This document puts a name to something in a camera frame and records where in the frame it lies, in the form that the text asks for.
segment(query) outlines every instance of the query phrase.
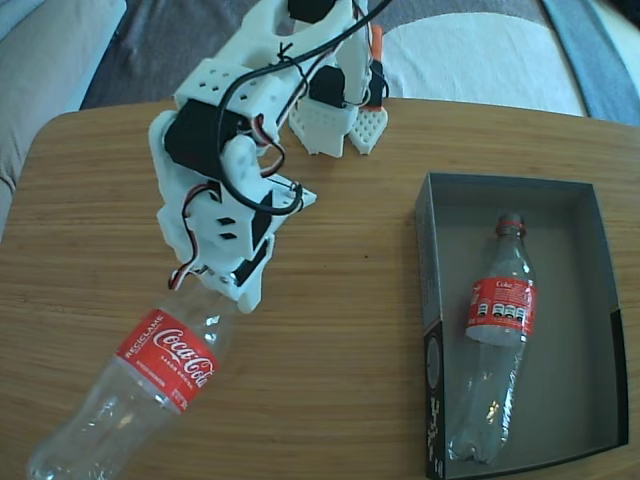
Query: bottle label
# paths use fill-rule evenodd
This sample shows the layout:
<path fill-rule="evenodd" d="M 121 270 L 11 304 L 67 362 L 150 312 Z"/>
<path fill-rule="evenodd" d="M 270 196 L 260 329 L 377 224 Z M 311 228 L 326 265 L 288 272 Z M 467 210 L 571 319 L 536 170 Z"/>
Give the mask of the bottle label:
<path fill-rule="evenodd" d="M 218 369 L 207 344 L 162 310 L 149 312 L 116 355 L 144 375 L 181 412 Z"/>
<path fill-rule="evenodd" d="M 533 333 L 536 287 L 526 280 L 506 277 L 483 278 L 473 284 L 467 328 L 480 325 L 513 328 Z"/>

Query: couch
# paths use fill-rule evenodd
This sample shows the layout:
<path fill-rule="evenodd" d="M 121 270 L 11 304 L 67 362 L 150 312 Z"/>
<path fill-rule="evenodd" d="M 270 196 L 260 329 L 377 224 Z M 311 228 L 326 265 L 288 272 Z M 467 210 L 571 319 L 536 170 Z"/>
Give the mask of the couch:
<path fill-rule="evenodd" d="M 125 0 L 0 0 L 0 238 L 29 147 L 80 108 Z"/>

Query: robotic arm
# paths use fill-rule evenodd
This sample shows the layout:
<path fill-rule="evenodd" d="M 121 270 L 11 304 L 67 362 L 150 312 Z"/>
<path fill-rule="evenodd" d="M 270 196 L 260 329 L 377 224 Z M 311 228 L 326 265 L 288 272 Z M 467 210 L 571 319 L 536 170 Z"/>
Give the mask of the robotic arm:
<path fill-rule="evenodd" d="M 372 72 L 381 74 L 371 68 L 369 22 L 391 0 L 368 15 L 365 1 L 261 0 L 178 88 L 178 110 L 153 121 L 149 143 L 165 203 L 158 222 L 182 262 L 171 289 L 196 274 L 241 311 L 258 305 L 276 231 L 316 200 L 277 174 L 287 118 L 310 153 L 341 157 L 347 135 L 363 154 L 375 146 L 388 117 L 381 88 L 372 88 Z M 277 35 L 288 17 L 294 33 Z M 269 147 L 280 158 L 261 168 Z"/>

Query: coca-cola bottle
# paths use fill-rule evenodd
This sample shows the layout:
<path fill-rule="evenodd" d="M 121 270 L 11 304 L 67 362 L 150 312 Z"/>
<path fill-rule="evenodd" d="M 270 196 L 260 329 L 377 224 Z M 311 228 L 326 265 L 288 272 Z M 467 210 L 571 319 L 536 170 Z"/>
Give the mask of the coca-cola bottle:
<path fill-rule="evenodd" d="M 502 215 L 495 257 L 475 282 L 465 331 L 474 358 L 460 414 L 448 441 L 449 458 L 493 462 L 507 442 L 514 392 L 535 321 L 536 286 L 518 214 Z"/>
<path fill-rule="evenodd" d="M 117 478 L 218 369 L 235 304 L 194 281 L 156 307 L 120 345 L 76 413 L 35 449 L 29 479 Z"/>

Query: black box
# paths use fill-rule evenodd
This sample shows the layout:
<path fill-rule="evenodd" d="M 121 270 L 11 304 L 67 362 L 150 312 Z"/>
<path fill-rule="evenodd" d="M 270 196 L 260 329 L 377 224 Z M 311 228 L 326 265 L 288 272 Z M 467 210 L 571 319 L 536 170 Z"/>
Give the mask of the black box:
<path fill-rule="evenodd" d="M 460 405 L 471 287 L 495 225 L 521 213 L 537 273 L 536 330 L 511 433 L 491 466 L 447 459 Z M 429 174 L 417 201 L 427 372 L 427 476 L 494 477 L 594 455 L 629 441 L 627 372 L 613 267 L 590 184 Z"/>

